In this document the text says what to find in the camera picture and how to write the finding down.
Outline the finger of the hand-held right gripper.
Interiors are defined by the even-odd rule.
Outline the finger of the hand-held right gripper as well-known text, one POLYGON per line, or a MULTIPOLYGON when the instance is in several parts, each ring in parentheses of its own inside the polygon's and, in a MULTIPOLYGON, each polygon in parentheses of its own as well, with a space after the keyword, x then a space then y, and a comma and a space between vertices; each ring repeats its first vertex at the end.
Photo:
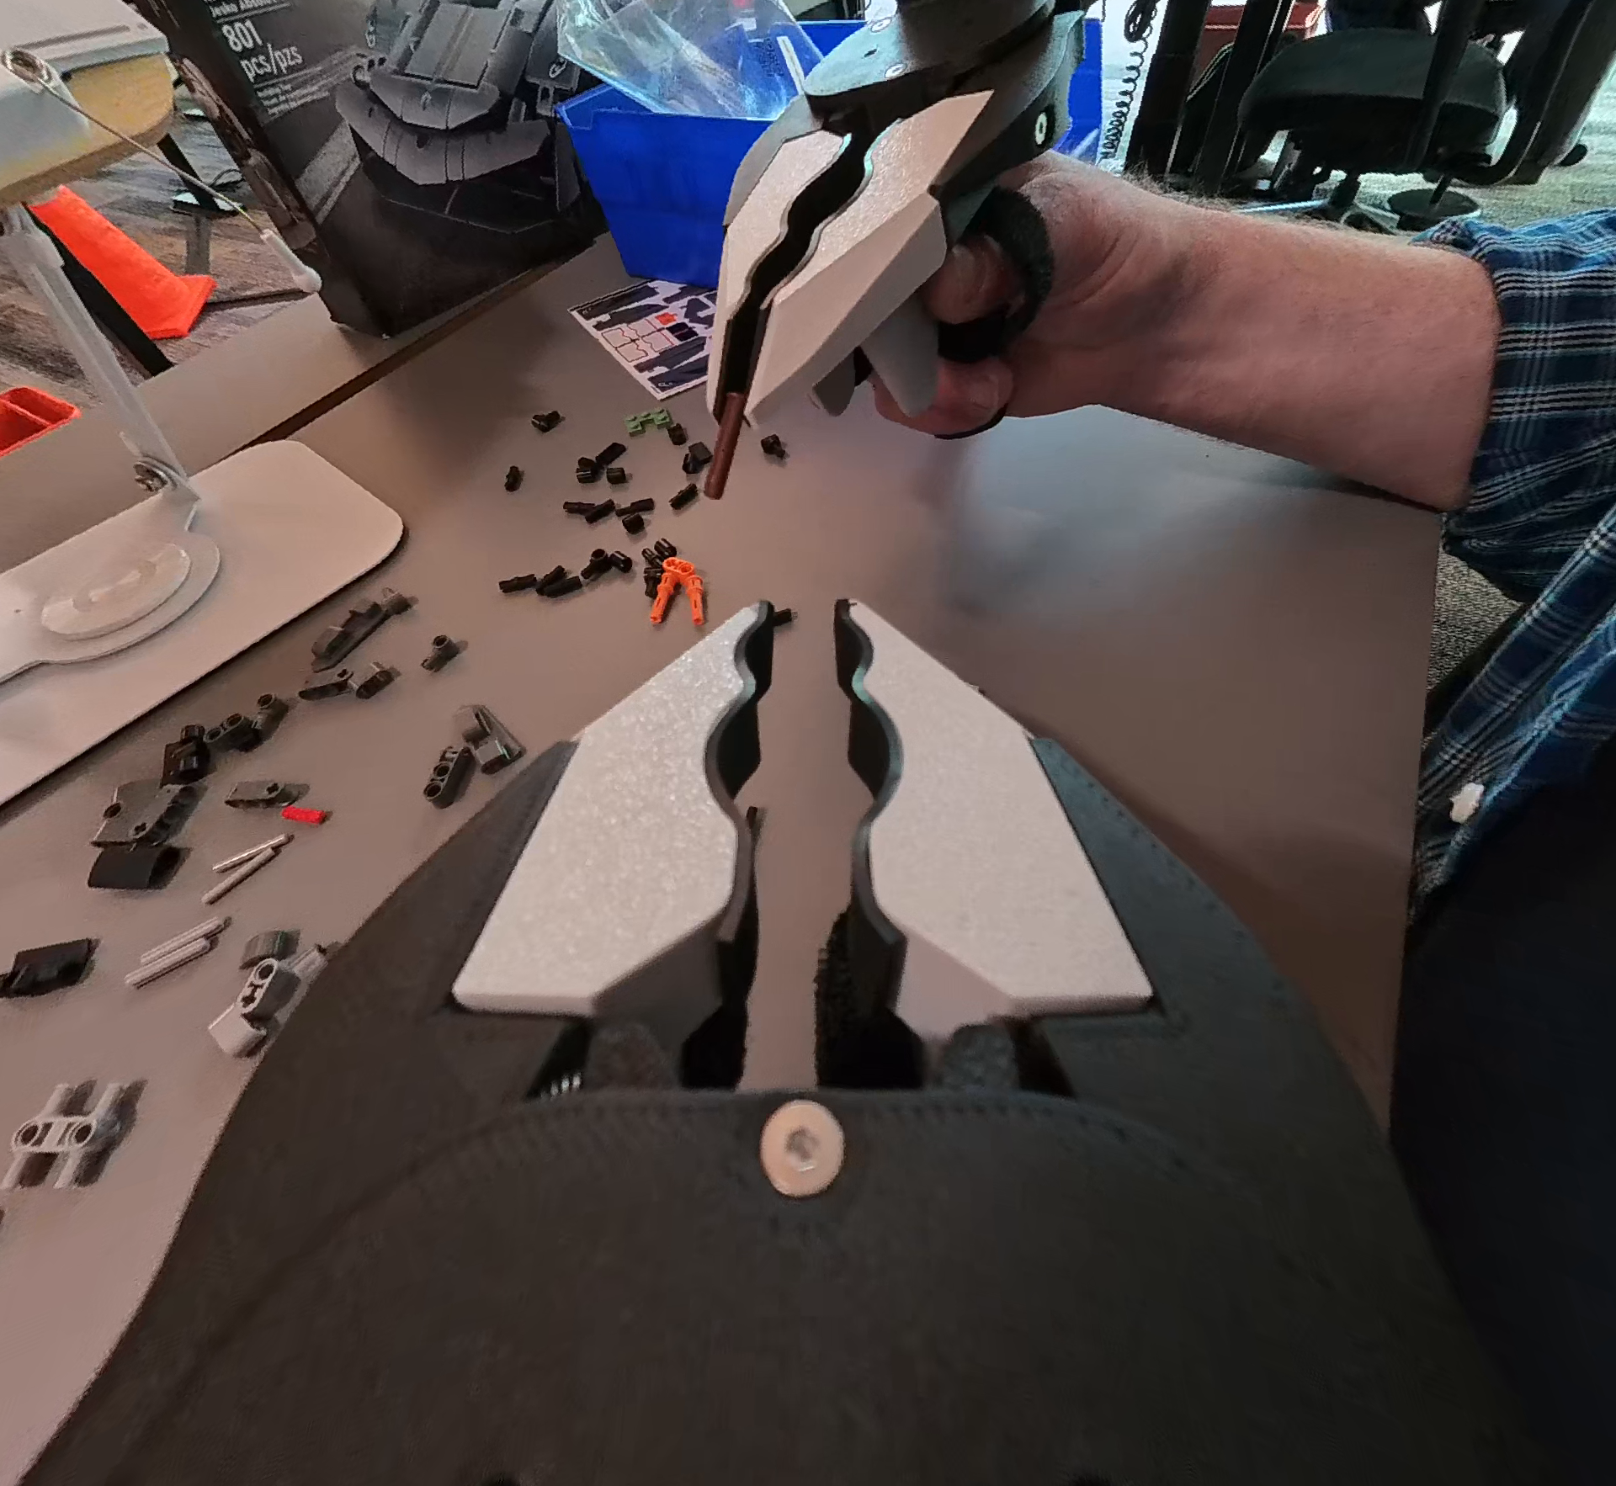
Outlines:
POLYGON ((709 406, 849 405, 872 301, 870 149, 868 133, 782 115, 747 153, 722 222, 709 406))
MULTIPOLYGON (((855 356, 870 363, 910 418, 925 413, 937 389, 937 326, 920 289, 952 247, 946 203, 958 195, 966 162, 986 149, 992 102, 987 89, 958 92, 872 140, 872 183, 858 212, 858 228, 872 234, 864 245, 872 254, 872 301, 855 356)), ((761 426, 776 409, 747 406, 743 415, 761 426)))

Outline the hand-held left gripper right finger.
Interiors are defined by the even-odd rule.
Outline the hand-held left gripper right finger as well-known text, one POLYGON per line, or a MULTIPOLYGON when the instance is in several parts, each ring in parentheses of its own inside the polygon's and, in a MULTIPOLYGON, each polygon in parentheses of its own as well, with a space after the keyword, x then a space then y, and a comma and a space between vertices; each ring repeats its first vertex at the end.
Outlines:
POLYGON ((1154 988, 1041 744, 864 601, 833 612, 849 762, 872 803, 831 943, 833 1048, 1133 1015, 1154 988))

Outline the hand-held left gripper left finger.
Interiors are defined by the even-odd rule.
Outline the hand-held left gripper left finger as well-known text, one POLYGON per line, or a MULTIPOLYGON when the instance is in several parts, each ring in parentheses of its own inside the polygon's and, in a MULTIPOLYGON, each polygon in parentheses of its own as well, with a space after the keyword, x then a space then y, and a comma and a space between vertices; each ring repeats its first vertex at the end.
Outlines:
POLYGON ((755 892, 776 606, 742 608, 586 725, 451 981, 497 1015, 639 1023, 677 1060, 724 1002, 755 892))

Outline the brown lego axle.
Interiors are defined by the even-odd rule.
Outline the brown lego axle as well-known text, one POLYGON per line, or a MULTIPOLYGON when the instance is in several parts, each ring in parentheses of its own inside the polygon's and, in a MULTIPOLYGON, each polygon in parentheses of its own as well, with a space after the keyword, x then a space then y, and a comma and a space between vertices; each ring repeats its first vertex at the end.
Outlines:
POLYGON ((717 501, 724 494, 743 419, 743 390, 727 390, 717 415, 717 442, 711 444, 711 463, 703 471, 702 494, 709 501, 717 501))

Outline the pile of black lego pins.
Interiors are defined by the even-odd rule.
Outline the pile of black lego pins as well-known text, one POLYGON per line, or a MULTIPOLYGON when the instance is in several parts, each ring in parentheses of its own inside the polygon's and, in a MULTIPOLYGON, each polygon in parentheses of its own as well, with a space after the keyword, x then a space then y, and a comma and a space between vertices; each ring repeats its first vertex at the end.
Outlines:
POLYGON ((546 601, 571 599, 586 589, 613 577, 639 573, 640 590, 651 603, 657 565, 667 556, 688 560, 685 552, 654 524, 684 514, 702 498, 702 478, 711 463, 711 447, 690 438, 688 429, 676 419, 669 429, 654 429, 639 438, 613 438, 598 450, 586 450, 573 456, 573 482, 577 497, 559 501, 559 513, 575 518, 577 524, 605 527, 618 524, 626 547, 590 547, 588 556, 571 568, 565 562, 544 573, 513 573, 497 583, 498 594, 537 594, 546 601), (677 456, 677 486, 657 494, 651 474, 640 471, 636 447, 659 438, 677 456))

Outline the pile of dark lego connectors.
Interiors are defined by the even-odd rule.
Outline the pile of dark lego connectors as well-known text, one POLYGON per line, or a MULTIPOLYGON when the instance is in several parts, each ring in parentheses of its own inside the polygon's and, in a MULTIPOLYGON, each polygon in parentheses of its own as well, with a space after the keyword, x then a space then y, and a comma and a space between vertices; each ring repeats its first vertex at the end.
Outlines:
MULTIPOLYGON (((351 606, 342 623, 325 628, 311 653, 311 671, 294 696, 303 704, 351 696, 374 699, 396 679, 396 666, 376 661, 355 669, 355 650, 413 599, 383 590, 351 606)), ((179 866, 183 853, 174 845, 174 833, 183 826, 199 788, 219 759, 261 749, 280 727, 290 699, 275 691, 261 692, 251 711, 232 711, 219 725, 187 725, 165 745, 162 769, 156 780, 133 780, 117 788, 95 834, 91 891, 156 891, 179 866)), ((435 809, 451 807, 474 772, 491 775, 513 766, 523 745, 487 707, 458 715, 455 745, 433 763, 425 799, 435 809)), ((91 967, 96 941, 71 938, 11 952, 3 963, 3 998, 47 994, 77 984, 91 967)))

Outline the person's right forearm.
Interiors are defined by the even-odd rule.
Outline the person's right forearm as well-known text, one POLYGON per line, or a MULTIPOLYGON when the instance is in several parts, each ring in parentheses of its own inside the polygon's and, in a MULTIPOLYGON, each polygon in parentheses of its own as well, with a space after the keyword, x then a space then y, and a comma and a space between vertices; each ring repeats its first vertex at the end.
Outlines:
POLYGON ((1525 601, 1588 556, 1614 606, 1614 211, 1375 241, 1197 216, 1184 426, 1444 513, 1525 601))

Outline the lego sticker sheet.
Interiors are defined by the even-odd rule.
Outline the lego sticker sheet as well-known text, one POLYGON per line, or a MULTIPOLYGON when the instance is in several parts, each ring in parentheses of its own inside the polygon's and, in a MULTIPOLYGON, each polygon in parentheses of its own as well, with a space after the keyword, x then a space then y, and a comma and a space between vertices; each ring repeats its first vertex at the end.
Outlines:
POLYGON ((636 278, 571 318, 663 401, 707 384, 715 310, 709 285, 636 278))

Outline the group of light grey lego pieces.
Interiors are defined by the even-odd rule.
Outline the group of light grey lego pieces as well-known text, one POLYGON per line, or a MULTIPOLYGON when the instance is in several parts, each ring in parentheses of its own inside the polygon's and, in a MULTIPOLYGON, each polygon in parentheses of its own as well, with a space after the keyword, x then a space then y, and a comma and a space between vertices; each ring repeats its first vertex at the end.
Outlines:
POLYGON ((232 933, 224 900, 266 871, 292 833, 233 853, 212 868, 196 908, 199 925, 140 952, 104 952, 112 933, 131 933, 125 914, 111 926, 68 933, 14 917, 20 892, 3 891, 3 1191, 91 1183, 131 1130, 141 1089, 157 1068, 196 1049, 199 1031, 224 1055, 255 1055, 284 1023, 287 1007, 325 967, 321 946, 297 929, 249 934, 236 956, 228 1006, 203 1023, 182 1013, 157 1021, 157 990, 183 975, 232 933))

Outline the lego set box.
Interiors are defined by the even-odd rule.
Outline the lego set box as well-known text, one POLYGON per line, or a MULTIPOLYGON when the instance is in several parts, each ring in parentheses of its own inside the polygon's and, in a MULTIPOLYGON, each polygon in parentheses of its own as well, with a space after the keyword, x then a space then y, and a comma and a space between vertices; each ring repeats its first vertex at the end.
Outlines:
POLYGON ((554 0, 133 0, 334 321, 393 335, 605 228, 554 0))

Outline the person's right hand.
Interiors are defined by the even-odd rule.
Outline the person's right hand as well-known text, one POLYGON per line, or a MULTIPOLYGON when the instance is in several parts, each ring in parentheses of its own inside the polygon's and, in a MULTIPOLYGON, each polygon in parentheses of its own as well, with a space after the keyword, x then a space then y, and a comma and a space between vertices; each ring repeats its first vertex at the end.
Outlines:
POLYGON ((936 438, 1090 405, 1217 429, 1217 401, 1207 396, 1211 351, 1197 333, 1200 234, 1211 216, 1069 158, 1021 166, 1003 188, 1046 236, 1046 296, 1033 301, 1000 240, 978 232, 957 245, 923 292, 941 326, 1033 318, 1006 351, 941 363, 936 400, 920 415, 903 415, 874 377, 877 413, 936 438))

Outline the clear plastic bag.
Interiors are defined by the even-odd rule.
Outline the clear plastic bag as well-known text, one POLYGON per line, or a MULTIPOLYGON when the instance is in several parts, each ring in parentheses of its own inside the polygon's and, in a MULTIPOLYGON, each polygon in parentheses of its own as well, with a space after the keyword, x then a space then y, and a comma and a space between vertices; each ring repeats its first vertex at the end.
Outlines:
POLYGON ((782 0, 554 0, 554 37, 659 115, 769 124, 822 61, 782 0))

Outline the white panel with wooden edge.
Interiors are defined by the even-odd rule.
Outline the white panel with wooden edge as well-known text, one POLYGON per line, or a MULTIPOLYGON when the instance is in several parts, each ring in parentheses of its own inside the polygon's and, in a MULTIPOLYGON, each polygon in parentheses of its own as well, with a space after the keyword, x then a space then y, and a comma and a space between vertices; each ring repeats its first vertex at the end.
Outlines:
POLYGON ((3 205, 25 205, 157 142, 169 41, 120 0, 3 0, 3 205))

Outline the red bin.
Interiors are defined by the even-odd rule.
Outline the red bin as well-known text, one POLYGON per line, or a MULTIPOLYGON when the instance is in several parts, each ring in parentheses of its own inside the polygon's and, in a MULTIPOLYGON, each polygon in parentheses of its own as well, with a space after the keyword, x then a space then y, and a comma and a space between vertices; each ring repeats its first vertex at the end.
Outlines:
POLYGON ((3 459, 20 447, 78 419, 81 409, 37 385, 11 385, 0 396, 0 451, 3 459))

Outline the white stand with base plate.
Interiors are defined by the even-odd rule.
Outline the white stand with base plate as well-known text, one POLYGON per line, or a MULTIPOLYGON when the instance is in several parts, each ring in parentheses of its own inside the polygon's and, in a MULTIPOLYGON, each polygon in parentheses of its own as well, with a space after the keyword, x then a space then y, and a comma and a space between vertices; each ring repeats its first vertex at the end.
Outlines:
POLYGON ((146 492, 3 573, 3 803, 383 565, 400 514, 292 442, 190 474, 23 207, 3 240, 146 492))

